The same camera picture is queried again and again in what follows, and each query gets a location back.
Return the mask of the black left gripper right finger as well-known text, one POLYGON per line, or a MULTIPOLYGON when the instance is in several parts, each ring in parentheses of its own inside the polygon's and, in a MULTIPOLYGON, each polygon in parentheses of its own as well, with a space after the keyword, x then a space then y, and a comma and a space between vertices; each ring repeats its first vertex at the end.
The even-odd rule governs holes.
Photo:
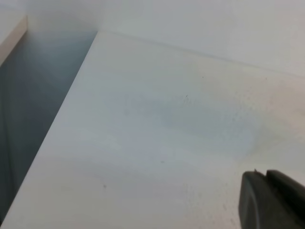
POLYGON ((270 183, 281 190, 304 191, 305 187, 278 170, 267 170, 266 177, 270 183))

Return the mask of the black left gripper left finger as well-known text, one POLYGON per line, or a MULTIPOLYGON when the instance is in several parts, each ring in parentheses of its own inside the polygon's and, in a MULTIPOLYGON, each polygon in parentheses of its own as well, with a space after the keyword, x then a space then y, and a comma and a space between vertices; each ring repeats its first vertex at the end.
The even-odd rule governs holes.
POLYGON ((305 191, 281 190, 258 171, 243 173, 238 205, 243 229, 303 229, 305 191))

